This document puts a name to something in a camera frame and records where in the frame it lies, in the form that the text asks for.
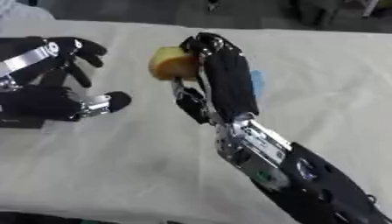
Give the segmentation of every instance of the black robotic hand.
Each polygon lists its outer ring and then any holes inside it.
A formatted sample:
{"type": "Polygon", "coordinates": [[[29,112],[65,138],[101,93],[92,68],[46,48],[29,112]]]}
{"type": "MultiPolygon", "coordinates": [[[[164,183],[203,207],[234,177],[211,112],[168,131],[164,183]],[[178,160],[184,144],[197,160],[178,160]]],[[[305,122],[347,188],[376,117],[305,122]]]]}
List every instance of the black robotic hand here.
{"type": "Polygon", "coordinates": [[[181,47],[199,58],[206,82],[199,84],[211,89],[211,101],[224,123],[230,123],[243,113],[258,115],[249,65],[242,51],[225,38],[201,32],[185,40],[181,47]]]}
{"type": "Polygon", "coordinates": [[[42,74],[61,69],[71,74],[84,88],[91,87],[91,80],[74,64],[76,57],[86,60],[94,67],[102,67],[100,56],[107,50],[95,42],[72,37],[61,38],[0,38],[0,61],[5,61],[22,55],[38,47],[54,43],[58,47],[58,55],[47,57],[38,63],[21,68],[10,73],[10,77],[19,85],[26,85],[42,74]]]}

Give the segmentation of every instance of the robotic hand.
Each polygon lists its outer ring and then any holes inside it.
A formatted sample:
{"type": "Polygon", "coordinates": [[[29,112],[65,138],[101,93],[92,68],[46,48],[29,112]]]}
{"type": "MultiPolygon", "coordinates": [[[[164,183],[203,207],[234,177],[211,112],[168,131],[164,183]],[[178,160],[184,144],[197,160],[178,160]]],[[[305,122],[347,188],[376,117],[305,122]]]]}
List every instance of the robotic hand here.
{"type": "Polygon", "coordinates": [[[102,67],[107,50],[82,38],[0,38],[0,112],[3,116],[79,121],[82,117],[116,112],[130,104],[123,92],[95,97],[62,87],[71,74],[84,88],[91,80],[78,68],[76,57],[102,67]],[[38,85],[30,84],[42,77],[38,85]]]}
{"type": "Polygon", "coordinates": [[[40,75],[71,74],[84,88],[91,80],[74,64],[76,56],[102,67],[99,56],[107,50],[82,38],[0,38],[0,88],[28,84],[40,75]]]}
{"type": "Polygon", "coordinates": [[[390,219],[348,176],[298,143],[256,120],[248,62],[223,37],[200,33],[181,47],[199,58],[204,94],[172,81],[177,104],[199,123],[216,128],[218,153],[255,186],[304,224],[385,224],[390,219]]]}

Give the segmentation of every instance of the metal joint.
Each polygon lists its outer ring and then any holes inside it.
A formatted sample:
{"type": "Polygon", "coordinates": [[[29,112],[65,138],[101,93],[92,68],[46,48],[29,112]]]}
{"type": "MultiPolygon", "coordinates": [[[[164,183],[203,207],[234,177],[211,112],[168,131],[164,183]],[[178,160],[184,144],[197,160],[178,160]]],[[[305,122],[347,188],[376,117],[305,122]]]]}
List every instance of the metal joint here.
{"type": "Polygon", "coordinates": [[[87,97],[81,104],[80,115],[82,117],[99,116],[110,113],[109,102],[111,97],[109,95],[98,95],[94,97],[87,97]]]}
{"type": "Polygon", "coordinates": [[[29,67],[33,64],[45,60],[50,57],[57,57],[59,55],[60,48],[54,42],[45,42],[34,50],[25,52],[16,57],[6,59],[0,62],[0,91],[8,92],[14,91],[21,88],[15,80],[11,77],[12,73],[16,71],[29,67]]]}
{"type": "Polygon", "coordinates": [[[291,144],[272,130],[265,129],[247,113],[233,123],[216,126],[218,153],[251,179],[271,191],[290,185],[280,170],[291,144]]]}

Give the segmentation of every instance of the sponge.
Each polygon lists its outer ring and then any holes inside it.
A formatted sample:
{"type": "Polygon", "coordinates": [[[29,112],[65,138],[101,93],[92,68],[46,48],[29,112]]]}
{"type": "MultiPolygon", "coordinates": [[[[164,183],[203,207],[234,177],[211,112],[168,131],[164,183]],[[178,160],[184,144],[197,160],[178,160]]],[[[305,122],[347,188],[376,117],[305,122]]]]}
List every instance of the sponge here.
{"type": "Polygon", "coordinates": [[[176,77],[186,81],[195,81],[198,73],[198,60],[190,53],[177,46],[161,47],[150,60],[151,74],[161,81],[170,81],[176,77]]]}

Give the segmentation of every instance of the table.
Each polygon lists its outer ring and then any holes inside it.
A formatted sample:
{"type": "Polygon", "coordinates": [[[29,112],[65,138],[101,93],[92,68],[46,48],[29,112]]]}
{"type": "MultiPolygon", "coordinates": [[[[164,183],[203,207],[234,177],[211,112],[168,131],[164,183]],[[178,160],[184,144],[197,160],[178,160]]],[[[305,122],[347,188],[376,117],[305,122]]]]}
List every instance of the table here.
{"type": "MultiPolygon", "coordinates": [[[[0,209],[123,223],[293,224],[219,158],[214,131],[173,103],[148,60],[200,29],[18,22],[2,36],[78,36],[109,49],[91,95],[133,95],[124,111],[44,130],[0,129],[0,209]]],[[[209,30],[242,48],[265,89],[259,122],[300,142],[392,214],[392,38],[387,34],[209,30]]]]}

